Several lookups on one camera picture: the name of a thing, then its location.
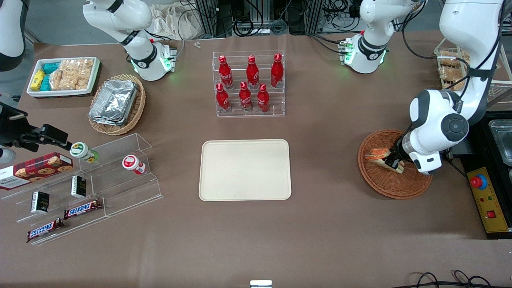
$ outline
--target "brown table surface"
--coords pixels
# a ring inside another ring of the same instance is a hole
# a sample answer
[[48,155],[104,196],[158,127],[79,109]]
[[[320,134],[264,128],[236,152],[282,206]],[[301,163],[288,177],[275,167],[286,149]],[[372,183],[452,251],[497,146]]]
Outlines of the brown table surface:
[[[384,198],[360,175],[361,141],[375,130],[405,129],[411,99],[440,85],[435,61],[413,56],[400,36],[369,75],[340,66],[305,36],[202,40],[200,50],[187,42],[175,73],[143,81],[147,103],[132,131],[153,145],[150,163],[164,197],[42,246],[25,244],[28,225],[15,223],[14,204],[0,203],[0,286],[248,287],[271,279],[274,287],[384,288],[415,282],[414,272],[453,280],[453,269],[512,286],[512,242],[484,240],[467,180],[452,167],[445,164],[411,200]],[[423,55],[441,39],[439,31],[408,33]],[[119,44],[35,48],[36,60],[98,57],[100,82],[134,74]],[[271,49],[286,53],[286,116],[218,119],[212,52]],[[32,125],[52,124],[94,147],[116,137],[90,127],[90,101],[23,95],[19,108]],[[290,145],[288,200],[199,199],[205,141],[265,138]],[[17,151],[19,161],[35,156]],[[38,155],[53,151],[41,146]]]

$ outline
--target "yellow snack box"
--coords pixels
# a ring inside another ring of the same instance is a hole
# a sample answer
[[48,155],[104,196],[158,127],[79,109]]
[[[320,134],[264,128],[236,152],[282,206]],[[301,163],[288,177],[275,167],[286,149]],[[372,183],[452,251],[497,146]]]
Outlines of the yellow snack box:
[[41,88],[42,80],[45,78],[45,73],[39,69],[34,75],[34,78],[32,79],[32,82],[30,83],[30,89],[34,91],[39,91]]

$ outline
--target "clear acrylic rack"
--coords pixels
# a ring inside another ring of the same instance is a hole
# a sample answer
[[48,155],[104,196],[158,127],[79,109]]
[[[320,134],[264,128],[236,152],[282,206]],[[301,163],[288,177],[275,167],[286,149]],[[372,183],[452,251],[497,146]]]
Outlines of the clear acrylic rack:
[[[63,219],[64,210],[78,207],[99,198],[102,209],[63,220],[64,227],[37,237],[30,243],[40,245],[83,229],[97,222],[109,219],[125,211],[162,198],[157,177],[151,172],[150,162],[144,151],[152,146],[135,133],[93,148],[99,154],[94,163],[74,158],[75,170],[61,173],[55,178],[20,187],[19,190],[4,192],[2,200],[16,203],[18,223],[27,223],[27,231]],[[136,175],[121,165],[126,155],[133,154],[146,164],[146,172]],[[78,175],[87,181],[87,196],[79,199],[71,196],[72,176]],[[49,210],[45,214],[30,213],[32,193],[41,191],[50,194]]]
[[[283,56],[282,63],[285,69],[283,74],[283,87],[274,88],[270,85],[270,69],[274,63],[274,55],[280,53]],[[227,63],[231,67],[233,74],[233,89],[226,90],[229,95],[229,102],[231,103],[231,112],[221,113],[219,104],[216,101],[215,85],[221,82],[219,76],[219,56],[226,56]],[[238,94],[240,92],[240,82],[247,81],[247,57],[254,55],[256,57],[256,65],[260,70],[260,83],[267,85],[267,91],[270,96],[268,112],[261,112],[258,109],[258,100],[256,98],[258,91],[251,90],[252,111],[244,112],[240,104]],[[237,51],[237,52],[214,52],[212,59],[212,72],[214,77],[213,84],[213,101],[215,102],[215,109],[217,117],[261,117],[261,116],[284,116],[285,115],[285,88],[286,88],[286,63],[285,54],[283,50],[268,50],[268,51]]]

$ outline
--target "small black box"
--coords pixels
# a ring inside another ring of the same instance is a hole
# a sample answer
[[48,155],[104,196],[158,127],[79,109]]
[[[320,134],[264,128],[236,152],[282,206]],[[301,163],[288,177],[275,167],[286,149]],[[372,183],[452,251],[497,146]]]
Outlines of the small black box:
[[73,176],[71,182],[71,196],[84,199],[87,193],[87,181],[80,176]]
[[31,213],[43,214],[48,212],[48,206],[50,204],[50,194],[44,192],[32,193],[32,208]]

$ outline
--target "round wicker basket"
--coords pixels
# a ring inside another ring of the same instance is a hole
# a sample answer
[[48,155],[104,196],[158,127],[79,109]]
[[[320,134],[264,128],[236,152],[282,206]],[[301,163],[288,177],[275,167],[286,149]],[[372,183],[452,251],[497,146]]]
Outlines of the round wicker basket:
[[[138,85],[137,94],[135,95],[136,98],[132,105],[132,110],[130,111],[130,115],[128,117],[128,122],[123,126],[114,126],[114,125],[99,124],[99,123],[93,122],[91,119],[89,119],[89,123],[91,123],[91,126],[94,128],[94,130],[96,130],[98,132],[105,133],[107,135],[112,135],[112,136],[121,135],[121,134],[124,134],[124,133],[130,131],[131,129],[133,129],[133,127],[135,127],[135,125],[139,121],[140,116],[142,116],[142,110],[144,110],[144,105],[146,104],[146,92],[144,91],[144,87],[142,86],[142,83],[140,82],[140,80],[132,75],[126,75],[126,74],[117,75],[108,80],[130,80]],[[94,94],[94,98],[91,102],[91,107],[94,105],[94,102],[98,98],[99,91],[101,90],[101,88],[103,88],[105,83],[106,83],[106,81],[103,82],[103,84],[101,84],[99,89]]]
[[403,135],[398,130],[379,130],[368,135],[361,143],[357,154],[359,170],[366,182],[377,192],[394,199],[414,198],[429,187],[432,176],[418,172],[414,164],[404,161],[404,172],[396,173],[365,159],[365,154],[372,148],[391,148]]

